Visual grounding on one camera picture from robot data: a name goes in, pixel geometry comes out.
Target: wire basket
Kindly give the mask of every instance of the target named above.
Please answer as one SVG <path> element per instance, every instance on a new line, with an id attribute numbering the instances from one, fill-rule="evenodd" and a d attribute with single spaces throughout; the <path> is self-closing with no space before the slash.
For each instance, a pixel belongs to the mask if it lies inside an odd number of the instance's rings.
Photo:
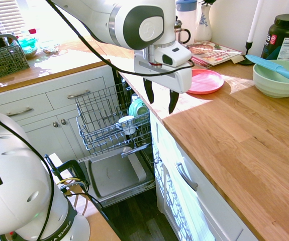
<path id="1" fill-rule="evenodd" d="M 78 97 L 75 101 L 79 135 L 91 155 L 130 144 L 138 148 L 152 142 L 149 112 L 119 123 L 122 117 L 129 115 L 131 104 L 122 84 Z"/>
<path id="2" fill-rule="evenodd" d="M 11 38 L 16 45 L 0 48 L 0 78 L 28 69 L 29 64 L 17 38 L 11 34 L 1 34 L 0 38 Z"/>

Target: french press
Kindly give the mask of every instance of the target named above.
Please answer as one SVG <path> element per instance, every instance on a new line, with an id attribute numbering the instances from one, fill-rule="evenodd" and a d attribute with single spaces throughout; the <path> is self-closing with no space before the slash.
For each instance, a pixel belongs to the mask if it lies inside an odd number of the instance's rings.
<path id="1" fill-rule="evenodd" d="M 176 16 L 175 24 L 174 24 L 175 38 L 180 44 L 186 44 L 187 42 L 189 42 L 189 40 L 191 38 L 191 34 L 190 34 L 190 31 L 188 29 L 183 29 L 181 26 L 182 26 L 182 22 L 181 22 L 181 20 L 178 19 L 178 16 Z M 182 31 L 185 31 L 188 33 L 188 39 L 186 41 L 181 40 L 181 32 Z"/>

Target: blue floral pattern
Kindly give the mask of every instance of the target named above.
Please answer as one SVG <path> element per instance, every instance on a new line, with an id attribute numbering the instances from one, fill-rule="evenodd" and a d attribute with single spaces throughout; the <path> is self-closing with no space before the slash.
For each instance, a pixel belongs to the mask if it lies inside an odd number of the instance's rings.
<path id="1" fill-rule="evenodd" d="M 199 25 L 205 25 L 206 27 L 208 27 L 208 22 L 206 20 L 207 20 L 206 16 L 204 14 L 201 14 Z"/>

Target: black container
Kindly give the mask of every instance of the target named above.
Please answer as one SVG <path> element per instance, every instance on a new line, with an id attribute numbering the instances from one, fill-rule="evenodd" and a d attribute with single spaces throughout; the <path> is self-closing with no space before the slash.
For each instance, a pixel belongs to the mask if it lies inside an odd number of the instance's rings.
<path id="1" fill-rule="evenodd" d="M 269 28 L 261 57 L 289 61 L 289 14 L 276 16 Z"/>

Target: teal mug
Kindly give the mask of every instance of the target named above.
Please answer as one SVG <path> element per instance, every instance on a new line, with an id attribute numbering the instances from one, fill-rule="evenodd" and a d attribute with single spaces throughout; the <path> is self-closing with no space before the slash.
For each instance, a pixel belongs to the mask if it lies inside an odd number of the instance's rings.
<path id="1" fill-rule="evenodd" d="M 149 109 L 140 98 L 136 99 L 129 107 L 129 115 L 134 117 L 145 114 L 147 112 L 149 112 Z"/>

